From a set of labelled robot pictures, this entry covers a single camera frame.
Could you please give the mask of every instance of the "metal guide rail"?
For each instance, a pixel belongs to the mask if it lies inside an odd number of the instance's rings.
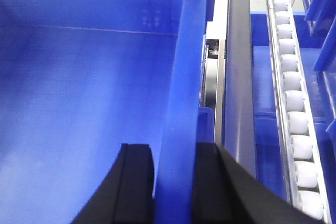
[[[290,0],[267,0],[272,75],[287,200],[331,223]]]

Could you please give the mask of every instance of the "bin floor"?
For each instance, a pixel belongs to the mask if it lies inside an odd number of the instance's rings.
[[[69,223],[121,143],[159,160],[176,36],[0,30],[0,223]]]

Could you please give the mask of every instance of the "white plastic roller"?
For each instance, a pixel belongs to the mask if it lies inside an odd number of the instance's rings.
[[[276,12],[275,22],[277,25],[289,24],[289,13],[286,11]]]
[[[311,159],[313,155],[313,146],[309,136],[292,135],[293,157],[299,159]]]
[[[295,161],[296,182],[300,187],[317,187],[316,166],[312,162]]]
[[[288,112],[288,124],[291,134],[306,134],[308,131],[308,119],[304,112]]]
[[[273,8],[275,12],[286,12],[288,10],[287,0],[274,0]]]
[[[278,25],[277,34],[278,34],[278,39],[291,39],[292,38],[292,26],[289,24]]]
[[[296,55],[281,55],[280,62],[282,72],[297,71],[298,60]]]
[[[323,204],[321,195],[315,191],[299,191],[300,209],[306,215],[321,220],[323,217]]]
[[[287,90],[300,90],[301,88],[301,78],[299,72],[288,71],[282,73],[282,78],[284,80],[283,88]]]
[[[295,53],[294,39],[280,39],[279,51],[281,55],[293,55]]]
[[[285,91],[287,111],[302,111],[304,107],[303,93],[300,90]]]

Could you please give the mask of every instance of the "blue storage bin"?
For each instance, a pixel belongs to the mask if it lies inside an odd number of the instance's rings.
[[[0,223],[69,223],[121,143],[150,144],[156,223],[190,221],[207,5],[1,0]]]

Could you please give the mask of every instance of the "blue plastic bin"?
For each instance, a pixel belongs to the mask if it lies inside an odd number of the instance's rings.
[[[152,148],[156,223],[189,223],[207,4],[0,1],[0,223],[71,222],[121,143]]]

